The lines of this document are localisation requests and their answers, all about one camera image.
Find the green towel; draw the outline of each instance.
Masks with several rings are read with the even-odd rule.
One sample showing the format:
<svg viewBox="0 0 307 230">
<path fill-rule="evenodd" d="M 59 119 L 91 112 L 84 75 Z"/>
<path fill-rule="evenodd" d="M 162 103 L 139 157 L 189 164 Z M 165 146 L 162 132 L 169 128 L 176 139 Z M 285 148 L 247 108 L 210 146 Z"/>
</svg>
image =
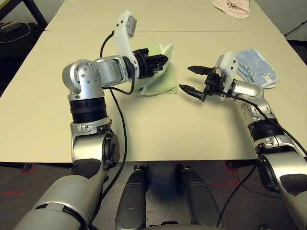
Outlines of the green towel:
<svg viewBox="0 0 307 230">
<path fill-rule="evenodd" d="M 134 89 L 138 95 L 177 93 L 176 71 L 174 66 L 169 63 L 173 47 L 172 44 L 165 47 L 161 44 L 153 44 L 148 47 L 149 56 L 163 54 L 168 57 L 168 61 L 163 65 L 163 70 L 156 72 L 152 77 L 136 80 Z"/>
</svg>

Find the pink towel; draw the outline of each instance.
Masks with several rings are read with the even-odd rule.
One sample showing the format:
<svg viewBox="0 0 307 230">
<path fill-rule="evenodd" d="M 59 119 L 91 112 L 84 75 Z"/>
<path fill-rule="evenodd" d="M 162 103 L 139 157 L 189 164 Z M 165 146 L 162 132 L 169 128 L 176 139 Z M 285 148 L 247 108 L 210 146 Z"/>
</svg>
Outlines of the pink towel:
<svg viewBox="0 0 307 230">
<path fill-rule="evenodd" d="M 250 12 L 250 0 L 213 0 L 212 5 L 238 19 L 247 18 Z"/>
</svg>

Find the black cable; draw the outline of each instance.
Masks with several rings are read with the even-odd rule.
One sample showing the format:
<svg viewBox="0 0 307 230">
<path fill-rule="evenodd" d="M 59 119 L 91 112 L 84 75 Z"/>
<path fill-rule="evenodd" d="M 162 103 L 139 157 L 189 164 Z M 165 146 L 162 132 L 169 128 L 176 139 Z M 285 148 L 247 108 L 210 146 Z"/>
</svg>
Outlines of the black cable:
<svg viewBox="0 0 307 230">
<path fill-rule="evenodd" d="M 116 106 L 117 106 L 117 109 L 118 109 L 118 111 L 119 111 L 119 114 L 120 114 L 120 117 L 121 117 L 121 121 L 122 121 L 122 123 L 123 123 L 124 139 L 125 139 L 125 150 L 124 150 L 123 161 L 122 161 L 122 163 L 121 163 L 121 165 L 120 165 L 120 168 L 119 168 L 119 170 L 117 171 L 117 173 L 116 173 L 115 177 L 113 178 L 113 180 L 111 181 L 111 183 L 109 184 L 109 186 L 108 186 L 108 187 L 105 189 L 105 191 L 102 193 L 102 199 L 103 199 L 103 198 L 107 195 L 107 193 L 110 191 L 110 189 L 112 188 L 112 186 L 115 184 L 116 180 L 118 179 L 118 177 L 119 177 L 121 171 L 123 170 L 123 167 L 124 167 L 125 161 L 126 161 L 126 157 L 127 157 L 127 150 L 128 150 L 128 146 L 127 146 L 127 145 L 128 145 L 128 144 L 127 144 L 127 132 L 126 132 L 126 126 L 125 126 L 124 115 L 123 115 L 123 113 L 122 113 L 122 111 L 121 111 L 121 109 L 120 109 L 120 107 L 119 107 L 119 104 L 118 104 L 118 102 L 117 102 L 117 100 L 116 100 L 116 97 L 115 97 L 115 95 L 114 95 L 112 89 L 110 89 L 110 92 L 111 92 L 111 94 L 112 94 L 112 97 L 113 97 L 113 99 L 114 99 L 114 102 L 115 102 L 115 104 L 116 104 Z"/>
<path fill-rule="evenodd" d="M 224 204 L 224 207 L 221 211 L 221 214 L 220 214 L 220 217 L 216 223 L 216 227 L 218 228 L 219 225 L 220 225 L 220 222 L 222 220 L 222 217 L 223 217 L 223 214 L 231 200 L 231 198 L 235 195 L 235 193 L 238 191 L 238 189 L 243 185 L 243 183 L 253 174 L 253 172 L 255 171 L 256 169 L 256 165 L 254 165 L 254 167 L 251 169 L 251 171 L 249 172 L 249 174 L 240 182 L 240 184 L 234 189 L 234 191 L 232 192 L 232 194 L 229 196 L 229 198 L 227 199 L 226 203 Z"/>
<path fill-rule="evenodd" d="M 236 172 L 236 178 L 238 179 L 239 182 L 241 182 L 241 180 L 240 180 L 240 178 L 239 178 L 237 172 Z M 244 184 L 243 184 L 242 186 L 245 187 L 247 190 L 249 190 L 249 191 L 252 192 L 252 193 L 256 193 L 256 194 L 258 194 L 258 195 L 268 196 L 268 197 L 271 197 L 271 198 L 275 198 L 275 199 L 282 200 L 280 197 L 276 197 L 276 196 L 269 195 L 269 194 L 264 194 L 264 193 L 259 193 L 259 192 L 256 192 L 256 191 L 254 191 L 254 190 L 251 190 L 251 189 L 249 189 L 248 187 L 246 187 Z"/>
<path fill-rule="evenodd" d="M 91 227 L 93 230 L 95 230 L 95 229 L 94 229 L 95 226 L 92 224 L 92 222 L 93 222 L 93 220 L 95 219 L 95 217 L 96 217 L 97 214 L 98 214 L 98 211 L 99 211 L 99 209 L 100 209 L 100 207 L 101 207 L 102 200 L 105 198 L 105 196 L 107 195 L 107 193 L 111 190 L 112 186 L 115 184 L 115 182 L 116 182 L 116 180 L 118 179 L 118 177 L 119 177 L 121 171 L 123 170 L 123 167 L 124 167 L 125 161 L 126 161 L 126 157 L 127 157 L 127 151 L 128 151 L 127 132 L 126 132 L 126 125 L 125 125 L 124 115 L 123 115 L 123 113 L 122 113 L 122 111 L 121 111 L 121 109 L 120 109 L 120 106 L 119 106 L 119 104 L 118 104 L 118 102 L 117 102 L 117 100 L 116 100 L 116 97 L 115 97 L 115 95 L 114 95 L 114 93 L 113 93 L 113 91 L 112 91 L 111 89 L 110 89 L 110 92 L 111 92 L 111 94 L 112 94 L 112 97 L 113 97 L 113 99 L 114 99 L 114 102 L 115 102 L 115 104 L 116 104 L 116 107 L 117 107 L 117 109 L 118 109 L 118 111 L 119 111 L 120 118 L 121 118 L 121 121 L 122 121 L 122 124 L 123 124 L 124 139 L 125 139 L 125 150 L 124 150 L 123 161 L 122 161 L 122 163 L 121 163 L 121 165 L 120 165 L 120 167 L 119 167 L 119 169 L 118 169 L 116 175 L 114 176 L 113 180 L 111 181 L 111 183 L 108 185 L 108 187 L 105 189 L 104 192 L 102 192 L 102 188 L 101 188 L 100 197 L 99 197 L 99 200 L 98 200 L 98 202 L 97 202 L 97 206 L 96 206 L 95 212 L 94 212 L 94 214 L 93 214 L 93 216 L 92 216 L 91 223 L 90 223 L 90 225 L 91 225 L 90 227 Z"/>
<path fill-rule="evenodd" d="M 307 21 L 302 22 L 299 26 L 297 26 L 296 28 L 294 28 L 293 30 L 291 30 L 289 33 L 285 34 L 284 36 L 286 37 L 287 35 L 289 35 L 290 33 L 292 33 L 294 30 L 296 30 L 297 28 L 301 27 L 302 25 L 304 25 L 305 23 L 307 23 Z"/>
<path fill-rule="evenodd" d="M 113 37 L 113 35 L 114 35 L 114 30 L 113 30 L 112 33 L 111 33 L 108 37 L 106 37 L 106 39 L 104 40 L 104 42 L 103 42 L 103 44 L 102 44 L 102 46 L 101 46 L 101 48 L 100 48 L 100 57 L 101 57 L 101 58 L 102 58 L 102 53 L 103 53 L 103 50 L 104 50 L 104 48 L 105 48 L 106 43 L 108 42 L 108 40 L 109 40 L 111 37 Z M 123 94 L 125 94 L 125 95 L 130 95 L 130 94 L 132 94 L 133 91 L 134 91 L 134 83 L 135 83 L 134 76 L 132 76 L 132 79 L 131 79 L 131 89 L 130 89 L 129 92 L 123 91 L 123 90 L 121 90 L 121 89 L 119 89 L 119 88 L 116 88 L 116 87 L 102 87 L 102 89 L 104 89 L 104 90 L 106 90 L 106 89 L 116 90 L 116 91 L 121 92 L 121 93 L 123 93 Z"/>
<path fill-rule="evenodd" d="M 262 111 L 261 109 L 258 107 L 257 104 L 253 103 L 253 102 L 250 102 L 249 100 L 246 100 L 244 98 L 240 98 L 240 97 L 236 97 L 236 96 L 233 96 L 233 95 L 230 95 L 230 94 L 227 94 L 225 93 L 223 90 L 222 90 L 222 86 L 220 85 L 220 90 L 221 90 L 221 93 L 224 94 L 225 96 L 228 96 L 228 97 L 232 97 L 234 99 L 237 99 L 237 100 L 240 100 L 240 101 L 243 101 L 243 102 L 246 102 L 252 106 L 254 106 L 257 111 L 264 117 L 264 119 L 266 119 L 269 123 L 271 123 L 272 125 L 274 125 L 275 127 L 281 129 L 285 134 L 287 134 L 297 145 L 298 147 L 306 154 L 307 156 L 307 151 L 304 149 L 304 147 L 298 142 L 298 140 L 296 140 L 287 130 L 285 130 L 280 124 L 277 124 L 275 123 L 274 121 L 272 121 L 271 119 L 269 119 Z"/>
<path fill-rule="evenodd" d="M 102 46 L 101 46 L 101 48 L 100 48 L 100 57 L 102 58 L 102 52 L 104 51 L 104 48 L 105 48 L 105 45 L 106 45 L 106 43 L 108 42 L 108 40 L 111 38 L 111 37 L 113 37 L 113 35 L 114 35 L 114 30 L 111 32 L 111 34 L 108 36 L 108 37 L 106 37 L 106 39 L 104 40 L 104 42 L 103 42 L 103 44 L 102 44 Z"/>
<path fill-rule="evenodd" d="M 125 95 L 130 95 L 133 93 L 133 90 L 134 90 L 134 83 L 135 83 L 135 80 L 134 80 L 134 76 L 132 76 L 132 79 L 131 79 L 131 89 L 129 92 L 126 92 L 126 91 L 123 91 L 121 89 L 118 89 L 118 88 L 115 88 L 115 87 L 102 87 L 103 90 L 106 90 L 106 89 L 109 89 L 109 90 L 116 90 L 118 92 L 121 92 Z"/>
</svg>

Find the blue towel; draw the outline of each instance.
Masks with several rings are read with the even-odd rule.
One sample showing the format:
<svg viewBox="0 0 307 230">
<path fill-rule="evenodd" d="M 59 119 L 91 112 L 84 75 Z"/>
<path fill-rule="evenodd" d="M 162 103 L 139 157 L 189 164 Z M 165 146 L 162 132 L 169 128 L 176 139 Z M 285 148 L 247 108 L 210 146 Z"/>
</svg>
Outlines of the blue towel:
<svg viewBox="0 0 307 230">
<path fill-rule="evenodd" d="M 247 82 L 259 84 L 262 88 L 273 88 L 280 79 L 272 66 L 256 49 L 248 49 L 236 53 L 239 63 L 237 73 Z"/>
</svg>

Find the power strip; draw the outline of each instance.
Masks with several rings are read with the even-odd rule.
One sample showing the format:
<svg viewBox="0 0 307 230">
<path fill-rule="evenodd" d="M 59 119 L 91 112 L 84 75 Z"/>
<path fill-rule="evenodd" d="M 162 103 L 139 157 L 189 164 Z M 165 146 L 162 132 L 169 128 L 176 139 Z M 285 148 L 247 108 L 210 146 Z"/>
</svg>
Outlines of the power strip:
<svg viewBox="0 0 307 230">
<path fill-rule="evenodd" d="M 14 29 L 17 29 L 18 27 L 20 27 L 20 24 L 17 23 L 17 22 L 10 22 L 4 26 L 1 27 L 1 30 L 4 32 L 4 33 L 7 33 L 9 31 L 12 31 Z"/>
</svg>

